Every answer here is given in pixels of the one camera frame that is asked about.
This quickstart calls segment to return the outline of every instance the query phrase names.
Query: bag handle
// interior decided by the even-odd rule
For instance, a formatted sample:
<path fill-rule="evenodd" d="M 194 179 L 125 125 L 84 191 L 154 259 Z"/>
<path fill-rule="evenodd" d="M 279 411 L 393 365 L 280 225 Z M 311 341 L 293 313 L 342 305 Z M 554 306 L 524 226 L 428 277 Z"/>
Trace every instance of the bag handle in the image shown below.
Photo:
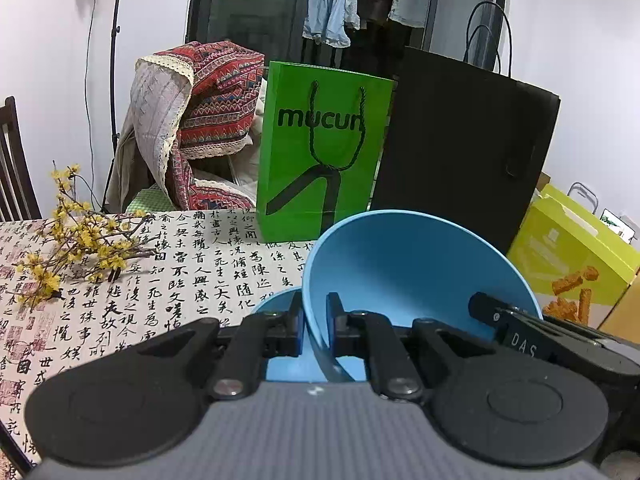
<path fill-rule="evenodd" d="M 466 22 L 466 44 L 469 44 L 469 29 L 471 28 L 471 20 L 474 17 L 474 14 L 476 13 L 476 10 L 478 10 L 479 7 L 483 6 L 483 5 L 492 5 L 494 7 L 496 7 L 498 10 L 500 10 L 500 13 L 502 14 L 502 17 L 504 18 L 504 21 L 507 23 L 507 30 L 509 31 L 509 73 L 508 73 L 508 77 L 511 78 L 511 61 L 513 60 L 513 37 L 511 36 L 511 25 L 509 24 L 509 19 L 507 18 L 507 15 L 504 12 L 504 9 L 498 5 L 495 2 L 491 2 L 489 0 L 485 0 L 484 2 L 479 2 L 478 4 L 476 4 L 476 6 L 474 7 L 474 10 L 471 11 L 471 14 L 469 15 L 469 21 Z M 466 63 L 468 61 L 468 52 L 465 52 L 465 59 L 463 59 L 464 62 Z"/>
<path fill-rule="evenodd" d="M 360 117 L 362 118 L 360 120 L 360 142 L 358 143 L 358 147 L 356 148 L 356 151 L 353 153 L 353 156 L 351 157 L 351 161 L 346 165 L 346 166 L 342 166 L 341 168 L 335 168 L 334 166 L 331 166 L 330 164 L 325 164 L 324 162 L 322 162 L 322 160 L 320 160 L 318 158 L 318 155 L 316 155 L 316 147 L 314 146 L 314 136 L 315 136 L 315 125 L 314 125 L 314 115 L 315 115 L 315 111 L 314 111 L 314 103 L 316 100 L 316 92 L 318 92 L 318 81 L 314 80 L 311 83 L 311 95 L 309 96 L 309 117 L 308 117 L 308 126 L 309 126 L 309 151 L 311 152 L 311 156 L 316 160 L 316 162 L 318 164 L 322 164 L 324 166 L 329 166 L 330 168 L 334 168 L 338 171 L 345 171 L 348 170 L 351 166 L 353 166 L 358 158 L 358 155 L 360 154 L 360 150 L 362 149 L 362 145 L 364 144 L 364 137 L 367 133 L 367 129 L 364 125 L 364 101 L 367 97 L 367 93 L 364 89 L 363 86 L 360 87 Z"/>
<path fill-rule="evenodd" d="M 494 48 L 495 48 L 495 56 L 498 59 L 498 74 L 502 74 L 502 63 L 500 62 L 500 52 L 498 52 L 498 43 L 497 41 L 495 41 L 494 35 L 491 32 L 491 29 L 489 27 L 487 27 L 486 25 L 484 25 L 483 23 L 481 23 L 480 25 L 478 25 L 474 31 L 471 33 L 471 38 L 469 38 L 468 43 L 466 44 L 466 50 L 465 50 L 465 57 L 464 60 L 465 62 L 468 62 L 469 59 L 469 49 L 471 48 L 471 42 L 474 40 L 474 36 L 476 35 L 476 33 L 478 32 L 478 30 L 480 30 L 481 28 L 485 28 L 487 33 L 489 34 L 489 38 L 491 39 L 491 42 L 494 44 Z"/>

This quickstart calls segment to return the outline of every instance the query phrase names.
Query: calligraphy tablecloth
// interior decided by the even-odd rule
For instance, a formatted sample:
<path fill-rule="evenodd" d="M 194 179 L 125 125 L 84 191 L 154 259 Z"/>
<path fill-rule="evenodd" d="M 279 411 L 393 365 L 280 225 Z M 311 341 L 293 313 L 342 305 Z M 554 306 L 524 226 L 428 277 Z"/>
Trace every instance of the calligraphy tablecloth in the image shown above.
<path fill-rule="evenodd" d="M 31 391 L 51 376 L 199 317 L 239 324 L 261 300 L 299 286 L 311 242 L 258 242 L 254 212 L 156 214 L 140 234 L 159 253 L 134 260 L 114 283 L 63 282 L 62 298 L 33 311 L 12 292 L 33 286 L 12 263 L 46 253 L 42 221 L 0 224 L 0 420 L 38 462 L 23 419 Z M 0 478 L 15 471 L 0 457 Z"/>

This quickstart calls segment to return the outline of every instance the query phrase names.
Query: yellow box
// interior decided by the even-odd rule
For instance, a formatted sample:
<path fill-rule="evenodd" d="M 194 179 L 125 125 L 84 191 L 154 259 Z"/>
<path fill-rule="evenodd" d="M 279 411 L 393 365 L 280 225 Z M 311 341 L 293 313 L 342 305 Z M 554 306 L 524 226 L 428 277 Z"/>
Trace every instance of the yellow box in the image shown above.
<path fill-rule="evenodd" d="M 529 283 L 540 308 L 558 296 L 578 303 L 580 291 L 589 289 L 588 325 L 594 328 L 609 315 L 640 267 L 638 251 L 549 184 L 529 207 L 507 257 Z M 587 279 L 587 267 L 597 269 L 596 280 Z M 580 283 L 556 294 L 552 283 L 576 272 Z"/>

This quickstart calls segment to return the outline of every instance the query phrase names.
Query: white wall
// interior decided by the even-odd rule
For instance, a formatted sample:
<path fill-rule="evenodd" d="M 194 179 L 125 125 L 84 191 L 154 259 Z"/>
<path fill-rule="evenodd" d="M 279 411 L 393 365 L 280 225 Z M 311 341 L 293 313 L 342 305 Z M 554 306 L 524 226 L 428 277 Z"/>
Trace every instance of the white wall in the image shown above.
<path fill-rule="evenodd" d="M 51 161 L 75 162 L 91 179 L 84 111 L 84 59 L 93 0 L 0 0 L 0 97 L 14 95 L 27 166 L 40 210 L 55 190 Z M 114 0 L 97 0 L 88 73 L 95 183 L 102 199 L 113 151 L 109 51 Z M 121 0 L 116 45 L 118 131 L 129 105 L 136 59 L 184 43 L 189 0 Z M 81 193 L 88 199 L 88 192 Z"/>
<path fill-rule="evenodd" d="M 562 99 L 544 171 L 565 192 L 574 181 L 593 189 L 598 214 L 640 222 L 640 0 L 509 6 L 513 76 Z"/>

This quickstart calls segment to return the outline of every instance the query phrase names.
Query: blue bowl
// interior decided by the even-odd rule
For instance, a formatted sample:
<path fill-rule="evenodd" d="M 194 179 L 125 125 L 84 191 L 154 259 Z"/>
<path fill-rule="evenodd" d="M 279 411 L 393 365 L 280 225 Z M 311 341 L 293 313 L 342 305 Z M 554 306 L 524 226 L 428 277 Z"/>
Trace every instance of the blue bowl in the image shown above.
<path fill-rule="evenodd" d="M 293 295 L 300 287 L 292 287 L 266 298 L 252 312 L 286 312 Z M 308 329 L 303 327 L 302 352 L 298 357 L 274 357 L 267 363 L 266 379 L 295 383 L 325 383 L 350 381 L 341 366 L 327 352 L 314 348 Z"/>
<path fill-rule="evenodd" d="M 494 330 L 467 309 L 476 292 L 542 319 L 529 285 L 493 246 L 459 225 L 413 211 L 357 214 L 316 242 L 305 264 L 302 300 L 316 354 L 326 358 L 329 292 L 340 295 L 347 312 L 379 312 L 397 326 L 430 317 L 484 339 Z M 337 361 L 353 379 L 366 378 L 360 359 Z"/>

